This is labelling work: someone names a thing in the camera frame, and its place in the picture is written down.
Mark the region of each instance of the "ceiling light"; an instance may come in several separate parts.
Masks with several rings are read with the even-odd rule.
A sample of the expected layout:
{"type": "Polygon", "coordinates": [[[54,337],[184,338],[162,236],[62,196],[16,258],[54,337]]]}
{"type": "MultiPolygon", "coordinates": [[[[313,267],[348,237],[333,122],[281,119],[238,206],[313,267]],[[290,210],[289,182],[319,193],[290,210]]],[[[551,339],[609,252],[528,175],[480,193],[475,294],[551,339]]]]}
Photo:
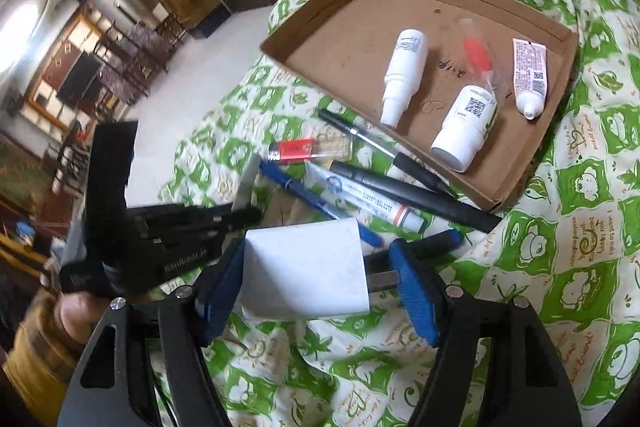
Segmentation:
{"type": "Polygon", "coordinates": [[[0,28],[0,72],[24,53],[39,19],[40,11],[36,4],[26,3],[20,5],[0,28]]]}

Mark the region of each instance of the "black marker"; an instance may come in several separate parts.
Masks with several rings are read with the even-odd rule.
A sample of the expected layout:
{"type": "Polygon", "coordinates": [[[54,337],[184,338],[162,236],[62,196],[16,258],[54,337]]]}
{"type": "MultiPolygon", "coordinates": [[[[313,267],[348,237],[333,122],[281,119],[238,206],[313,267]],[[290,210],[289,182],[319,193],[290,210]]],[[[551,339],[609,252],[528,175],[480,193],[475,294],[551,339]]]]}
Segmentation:
{"type": "Polygon", "coordinates": [[[459,202],[448,196],[438,194],[400,180],[389,178],[368,169],[353,167],[343,162],[333,162],[330,170],[363,184],[374,191],[391,198],[393,201],[430,212],[434,216],[472,227],[489,233],[500,223],[501,218],[486,211],[459,202]]]}
{"type": "Polygon", "coordinates": [[[386,147],[381,146],[373,138],[371,138],[366,131],[361,130],[357,126],[350,124],[342,117],[339,117],[327,110],[318,111],[318,117],[324,120],[326,123],[331,124],[337,130],[342,131],[345,134],[353,134],[359,139],[364,140],[370,146],[378,149],[380,152],[386,154],[389,158],[394,160],[394,165],[401,171],[406,172],[412,178],[415,178],[418,182],[423,184],[428,189],[436,191],[437,193],[453,196],[453,192],[449,189],[449,186],[438,178],[437,175],[431,171],[425,169],[422,165],[415,160],[405,155],[403,152],[389,151],[386,147]]]}

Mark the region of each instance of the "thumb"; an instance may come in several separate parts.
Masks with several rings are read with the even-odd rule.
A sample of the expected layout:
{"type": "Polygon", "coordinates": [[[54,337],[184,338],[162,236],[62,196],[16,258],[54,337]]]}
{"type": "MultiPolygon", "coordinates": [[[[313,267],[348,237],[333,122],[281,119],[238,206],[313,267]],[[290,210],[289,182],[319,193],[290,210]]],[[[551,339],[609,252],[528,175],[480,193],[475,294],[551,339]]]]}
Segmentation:
{"type": "Polygon", "coordinates": [[[60,322],[66,333],[78,343],[85,344],[91,336],[92,325],[102,317],[109,301],[87,292],[63,295],[60,298],[60,322]]]}

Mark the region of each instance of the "bed sheet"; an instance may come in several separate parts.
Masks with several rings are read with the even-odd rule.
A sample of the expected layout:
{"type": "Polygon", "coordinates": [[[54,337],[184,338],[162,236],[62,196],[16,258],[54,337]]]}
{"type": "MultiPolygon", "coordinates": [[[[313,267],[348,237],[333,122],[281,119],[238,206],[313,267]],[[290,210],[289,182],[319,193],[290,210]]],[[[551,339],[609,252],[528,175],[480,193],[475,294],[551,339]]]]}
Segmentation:
{"type": "MultiPolygon", "coordinates": [[[[280,0],[270,30],[306,1],[280,0]]],[[[592,426],[622,393],[640,357],[640,0],[519,1],[578,33],[570,96],[526,190],[493,232],[423,213],[425,235],[456,227],[468,240],[440,267],[447,283],[483,299],[529,299],[562,357],[584,424],[592,426]]],[[[362,123],[261,56],[180,143],[174,178],[159,199],[205,205],[232,200],[254,150],[265,153],[274,140],[331,132],[315,117],[320,108],[362,123]]],[[[403,178],[388,158],[360,144],[354,163],[403,178]]],[[[305,177],[300,166],[290,172],[305,177]]],[[[264,208],[280,198],[260,179],[254,197],[264,208]]],[[[289,216],[290,202],[279,205],[277,213],[289,216]]],[[[370,220],[387,242],[419,237],[358,217],[370,220]]],[[[479,408],[486,348],[484,341],[478,346],[462,425],[472,425],[479,408]]],[[[225,335],[204,353],[235,425],[282,427],[402,425],[434,362],[434,349],[417,337],[395,292],[374,295],[369,314],[346,319],[259,322],[237,310],[225,335]]],[[[156,369],[162,373],[161,363],[156,369]]]]}

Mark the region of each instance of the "barcode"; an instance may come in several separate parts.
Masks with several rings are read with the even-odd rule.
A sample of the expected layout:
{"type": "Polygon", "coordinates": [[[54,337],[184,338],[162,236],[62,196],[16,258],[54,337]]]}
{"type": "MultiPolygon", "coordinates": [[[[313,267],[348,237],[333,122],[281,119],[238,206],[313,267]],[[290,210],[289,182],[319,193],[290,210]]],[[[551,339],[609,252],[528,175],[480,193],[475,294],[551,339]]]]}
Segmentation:
{"type": "Polygon", "coordinates": [[[480,102],[480,100],[475,99],[474,97],[470,97],[469,101],[466,103],[465,111],[469,113],[473,113],[476,117],[482,117],[482,112],[486,104],[484,102],[480,102]]]}
{"type": "Polygon", "coordinates": [[[403,37],[396,45],[396,50],[407,50],[408,52],[416,53],[418,46],[420,46],[420,38],[403,37]]]}
{"type": "Polygon", "coordinates": [[[535,92],[538,92],[540,95],[542,95],[544,97],[545,96],[545,83],[543,81],[534,80],[533,81],[533,90],[535,92]]]}

